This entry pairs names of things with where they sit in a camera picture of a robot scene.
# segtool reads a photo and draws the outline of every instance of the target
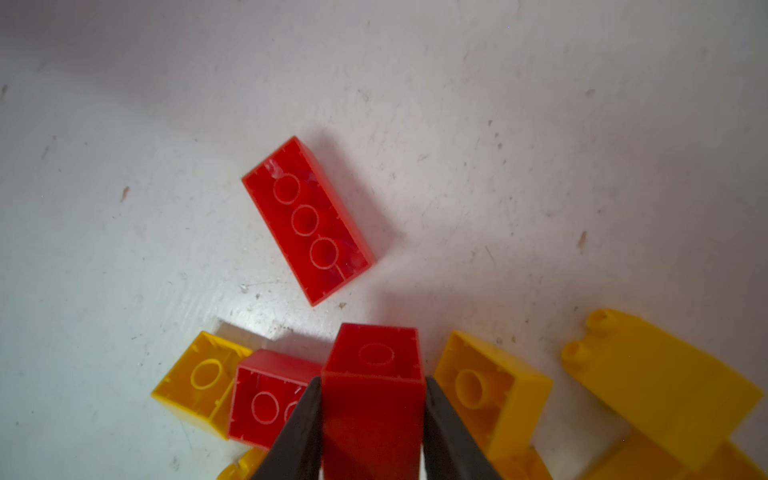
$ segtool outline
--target yellow block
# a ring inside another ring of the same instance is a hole
[[[518,357],[453,332],[435,380],[489,460],[522,455],[552,381]]]
[[[267,450],[251,449],[245,452],[238,463],[226,467],[216,480],[250,480],[259,465],[266,458]]]
[[[227,439],[235,369],[251,350],[200,332],[152,392],[175,416]]]
[[[698,472],[683,467],[647,436],[620,440],[581,480],[768,480],[730,442],[724,442]]]
[[[496,460],[493,468],[504,480],[552,480],[547,466],[531,448],[522,455]]]
[[[690,470],[698,470],[763,396],[714,357],[636,316],[597,310],[562,352],[564,367]]]

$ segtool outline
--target lego brick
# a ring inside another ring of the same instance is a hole
[[[321,377],[326,480],[416,480],[426,389],[419,332],[344,323]]]
[[[200,332],[154,389],[152,398],[179,419],[226,440],[235,370],[251,353]]]
[[[704,467],[692,472],[647,436],[634,432],[617,444],[581,480],[766,480],[733,444],[720,444]]]
[[[321,399],[320,378],[315,377],[251,480],[317,480],[323,457]]]
[[[319,363],[263,349],[243,360],[237,366],[229,437],[271,448],[321,368]]]
[[[424,463],[429,480],[502,480],[438,383],[427,377]]]
[[[493,467],[504,480],[552,480],[547,466],[533,448],[520,455],[495,460]]]
[[[243,177],[312,306],[375,258],[314,155],[292,137]]]
[[[226,467],[217,480],[251,480],[253,474],[266,457],[266,450],[251,449],[245,452],[237,463]]]
[[[762,397],[710,355],[616,310],[587,319],[565,369],[690,470],[698,470]]]
[[[552,381],[518,357],[453,332],[435,380],[492,462],[528,449]]]

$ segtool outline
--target red toy brick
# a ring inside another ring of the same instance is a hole
[[[321,378],[326,480],[416,480],[426,395],[419,332],[344,323]]]
[[[319,363],[257,350],[237,366],[230,428],[232,440],[268,449],[288,421]]]
[[[312,306],[376,261],[323,169],[298,138],[243,177],[243,185]]]

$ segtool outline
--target tabletop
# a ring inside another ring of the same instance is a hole
[[[215,478],[246,448],[149,396],[201,330],[472,333],[554,380],[555,480],[629,430],[561,367],[592,310],[768,389],[765,2],[0,5],[1,477]],[[240,182],[293,135],[378,259],[314,308]]]

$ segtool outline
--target white table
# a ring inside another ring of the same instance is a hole
[[[149,397],[201,330],[497,342],[556,480],[628,430],[560,366],[596,308],[768,389],[760,0],[4,0],[0,85],[2,478],[215,478],[245,448]],[[314,309],[240,184],[292,134],[379,258]]]

